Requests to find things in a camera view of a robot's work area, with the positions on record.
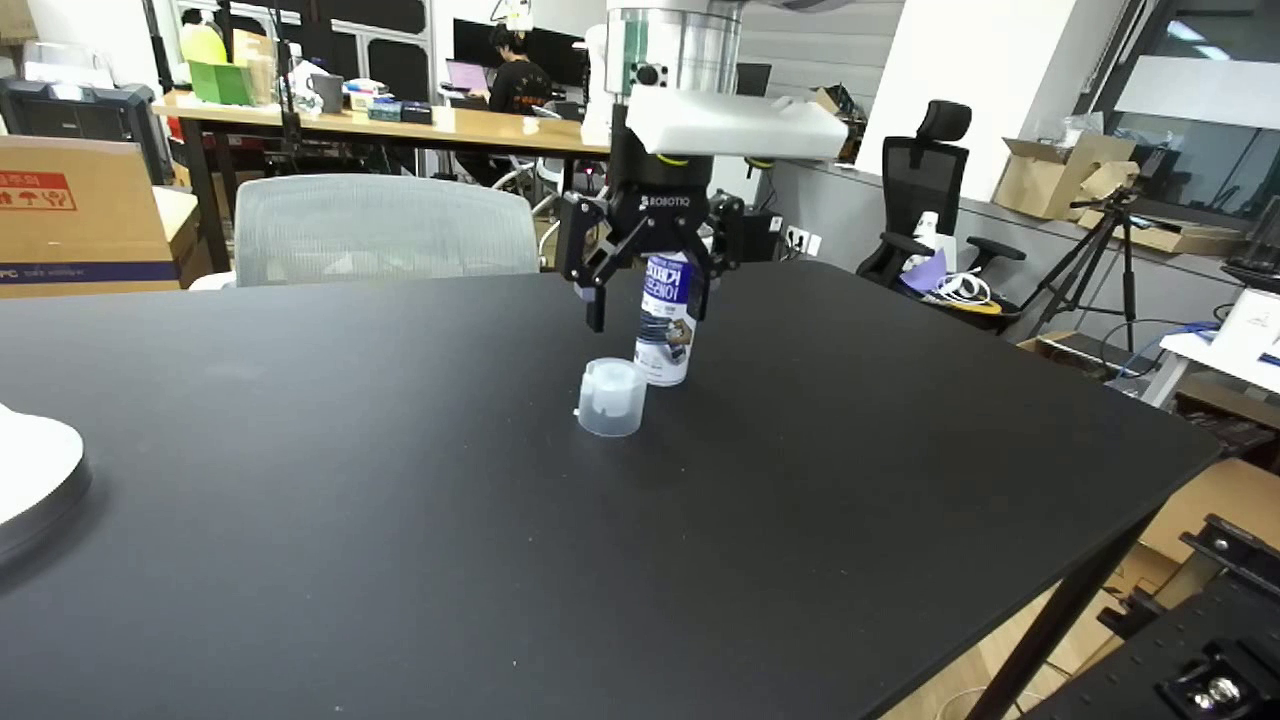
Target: white plate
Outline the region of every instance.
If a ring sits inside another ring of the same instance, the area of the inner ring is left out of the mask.
[[[0,405],[0,529],[66,489],[81,461],[84,437],[78,427]]]

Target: gray chair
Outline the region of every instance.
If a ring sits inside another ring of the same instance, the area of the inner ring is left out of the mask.
[[[201,287],[532,276],[521,198],[420,175],[272,175],[236,198],[236,274]]]

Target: tripod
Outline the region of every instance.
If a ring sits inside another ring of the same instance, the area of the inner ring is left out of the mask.
[[[1126,292],[1126,309],[1100,309],[1100,311],[1111,311],[1111,315],[1126,315],[1126,354],[1134,355],[1134,325],[1137,325],[1137,279],[1134,279],[1134,218],[1128,218],[1128,204],[1134,204],[1134,187],[1119,187],[1103,199],[1076,199],[1072,207],[1097,207],[1103,213],[1097,220],[1097,230],[1063,258],[1048,269],[1048,276],[1037,284],[1037,292],[1026,302],[1026,309],[1032,309],[1039,296],[1048,296],[1048,303],[1039,309],[1032,332],[1039,332],[1051,315],[1061,311],[1076,311],[1083,309],[1083,292],[1097,276],[1097,264],[1103,260],[1116,230],[1119,230],[1119,264],[1126,264],[1126,279],[1119,279],[1119,292]]]

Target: office chair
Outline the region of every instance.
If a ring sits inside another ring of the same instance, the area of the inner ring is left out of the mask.
[[[1280,198],[1249,225],[1243,247],[1225,260],[1225,274],[1249,287],[1280,292]]]
[[[499,175],[494,184],[497,191],[512,191],[512,198],[524,198],[532,204],[532,225],[535,225],[535,251],[539,251],[539,264],[551,269],[551,258],[547,251],[560,236],[560,218],[557,218],[557,204],[565,198],[565,161],[557,158],[512,158],[512,172]]]
[[[236,274],[206,287],[532,276],[532,218],[521,198],[420,175],[272,175],[236,204]]]
[[[901,287],[901,274],[914,258],[933,258],[933,247],[918,244],[914,232],[923,213],[938,213],[938,232],[956,236],[960,218],[960,179],[970,166],[970,149],[956,149],[973,126],[970,103],[928,100],[928,111],[918,138],[883,138],[883,220],[882,247],[857,269],[863,279]],[[978,260],[970,264],[973,276],[983,276],[991,260],[1026,260],[1026,251],[973,236]],[[1005,332],[1015,325],[1022,309],[1000,302],[1000,311],[973,315],[953,303],[940,303],[973,325]]]

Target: cardboard box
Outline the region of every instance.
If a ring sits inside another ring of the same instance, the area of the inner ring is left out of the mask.
[[[1280,478],[1243,461],[1221,461],[1179,489],[1142,545],[1185,565],[1194,550],[1179,537],[1202,533],[1207,511],[1280,550]]]
[[[193,247],[195,199],[138,143],[0,139],[0,296],[177,292]]]
[[[29,0],[0,0],[0,43],[38,39],[38,20]]]
[[[998,204],[1037,218],[1063,220],[1081,184],[1110,161],[1128,161],[1134,139],[1116,138],[1081,138],[1076,149],[1037,143],[1037,139],[1005,139],[1009,166],[998,184]]]
[[[1048,666],[1039,666],[1039,673],[1032,676],[1032,684],[1015,704],[1028,714],[1045,704],[1051,692],[1061,692],[1067,682],[1089,673],[1100,659],[1100,651],[1116,640],[1097,616],[1103,607],[1116,607],[1116,597],[1128,597],[1134,589],[1159,589],[1174,574],[1177,565],[1164,562],[1159,554],[1134,550],[1126,565],[1103,581],[1103,593],[1091,597],[1091,603],[1081,612],[1072,632],[1048,655]],[[889,714],[889,720],[921,720],[921,718],[964,720],[1045,603],[1048,603],[1048,593],[1039,593],[1015,616],[1009,616],[998,632],[987,632],[980,646],[956,655],[945,673],[923,682],[914,695],[904,695]]]
[[[1076,213],[1081,230],[1097,230],[1103,213]],[[1137,218],[1134,244],[1164,258],[1234,258],[1242,247],[1242,230],[1228,225],[1189,225],[1167,218]]]
[[[840,166],[852,166],[857,154],[863,149],[863,133],[870,133],[863,108],[857,108],[852,98],[848,98],[848,88],[840,88],[840,83],[817,88],[817,91],[814,91],[814,103],[826,108],[826,111],[834,111],[834,116],[848,127],[838,161],[840,161]]]

